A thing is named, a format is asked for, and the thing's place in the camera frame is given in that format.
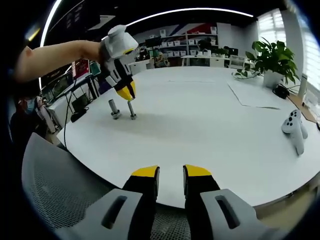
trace white round table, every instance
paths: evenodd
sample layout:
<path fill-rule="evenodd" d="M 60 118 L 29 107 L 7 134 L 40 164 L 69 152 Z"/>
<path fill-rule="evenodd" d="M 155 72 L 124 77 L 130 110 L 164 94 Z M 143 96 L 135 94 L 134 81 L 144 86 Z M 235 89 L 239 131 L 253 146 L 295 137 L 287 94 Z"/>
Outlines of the white round table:
<path fill-rule="evenodd" d="M 131 102 L 137 119 L 131 120 L 127 102 L 111 89 L 66 125 L 67 148 L 120 188 L 135 170 L 160 166 L 157 202 L 169 206 L 185 206 L 185 164 L 209 170 L 221 189 L 251 206 L 290 194 L 320 170 L 320 132 L 302 117 L 308 139 L 304 154 L 297 156 L 281 131 L 296 107 L 289 100 L 280 110 L 241 105 L 228 86 L 235 81 L 232 71 L 191 66 L 140 72 L 133 77 Z M 109 99 L 122 113 L 118 120 L 110 114 Z M 62 143 L 63 132 L 58 134 Z"/>

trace human arm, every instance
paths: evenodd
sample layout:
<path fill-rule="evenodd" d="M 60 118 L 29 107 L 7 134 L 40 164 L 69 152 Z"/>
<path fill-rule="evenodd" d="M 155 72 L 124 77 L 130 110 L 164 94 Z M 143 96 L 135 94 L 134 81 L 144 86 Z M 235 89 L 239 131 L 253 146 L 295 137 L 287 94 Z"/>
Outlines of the human arm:
<path fill-rule="evenodd" d="M 78 59 L 99 61 L 100 43 L 86 40 L 69 41 L 30 49 L 20 54 L 14 69 L 14 79 L 27 82 L 44 76 Z"/>

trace window blind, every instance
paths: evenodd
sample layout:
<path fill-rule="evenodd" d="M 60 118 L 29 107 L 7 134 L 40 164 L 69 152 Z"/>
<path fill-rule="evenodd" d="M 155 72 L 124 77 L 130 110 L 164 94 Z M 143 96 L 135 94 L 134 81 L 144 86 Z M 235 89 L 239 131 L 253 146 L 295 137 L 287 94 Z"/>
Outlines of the window blind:
<path fill-rule="evenodd" d="M 265 38 L 270 43 L 281 41 L 286 44 L 284 21 L 278 8 L 258 17 L 258 34 L 259 41 Z"/>
<path fill-rule="evenodd" d="M 303 40 L 303 72 L 308 77 L 308 82 L 320 90 L 320 48 L 316 38 L 310 31 L 306 22 L 300 17 Z"/>

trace wall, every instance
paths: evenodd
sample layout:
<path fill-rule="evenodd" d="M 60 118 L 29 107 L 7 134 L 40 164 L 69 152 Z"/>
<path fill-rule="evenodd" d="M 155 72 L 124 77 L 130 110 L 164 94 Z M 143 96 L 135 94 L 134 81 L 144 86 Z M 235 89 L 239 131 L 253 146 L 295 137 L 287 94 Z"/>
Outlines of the wall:
<path fill-rule="evenodd" d="M 232 44 L 231 48 L 239 49 L 238 55 L 245 56 L 246 48 L 245 48 L 245 30 L 244 28 L 240 28 L 238 26 L 231 25 L 231 39 Z"/>
<path fill-rule="evenodd" d="M 304 69 L 304 49 L 301 28 L 297 15 L 289 10 L 281 11 L 284 24 L 286 46 L 294 53 L 294 62 L 298 68 L 297 75 L 302 76 Z"/>
<path fill-rule="evenodd" d="M 138 33 L 133 37 L 138 43 L 143 43 L 146 39 L 149 39 L 150 35 L 160 35 L 160 30 L 165 29 L 166 34 L 171 33 L 181 35 L 187 31 L 195 30 L 197 27 L 206 23 L 190 23 L 185 26 L 172 25 L 163 26 Z M 246 51 L 250 51 L 253 41 L 258 40 L 257 24 L 252 24 L 247 28 L 240 28 L 238 26 L 230 25 L 229 23 L 217 22 L 218 33 L 218 45 L 220 48 L 228 46 L 230 48 L 239 49 L 239 56 L 245 56 Z"/>
<path fill-rule="evenodd" d="M 144 31 L 144 32 L 138 33 L 138 34 L 134 35 L 133 37 L 138 43 L 144 43 L 146 39 L 150 38 L 150 35 L 160 36 L 160 30 L 162 30 L 162 29 L 166 30 L 166 35 L 168 36 L 177 27 L 178 27 L 178 25 L 158 27 L 158 28 L 155 28 L 155 29 L 151 29 L 151 30 L 148 30 L 148 31 Z"/>
<path fill-rule="evenodd" d="M 232 46 L 232 31 L 231 25 L 229 23 L 216 23 L 217 33 L 218 33 L 218 45 L 219 48 L 223 48 L 224 46 Z"/>
<path fill-rule="evenodd" d="M 252 52 L 252 43 L 254 41 L 258 41 L 259 40 L 259 34 L 258 34 L 258 24 L 257 22 L 253 22 L 250 25 L 248 25 L 247 27 L 245 27 L 243 29 L 243 33 L 244 33 L 244 51 L 248 51 L 248 52 Z"/>

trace white flower pot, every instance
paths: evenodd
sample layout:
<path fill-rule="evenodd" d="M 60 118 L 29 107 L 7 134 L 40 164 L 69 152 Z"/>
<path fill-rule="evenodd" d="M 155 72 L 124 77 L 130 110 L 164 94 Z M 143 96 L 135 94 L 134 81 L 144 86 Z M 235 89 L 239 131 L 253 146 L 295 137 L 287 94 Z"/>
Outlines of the white flower pot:
<path fill-rule="evenodd" d="M 284 76 L 280 73 L 268 70 L 264 72 L 263 86 L 269 89 L 274 89 L 277 87 L 277 85 L 281 82 L 283 78 Z"/>

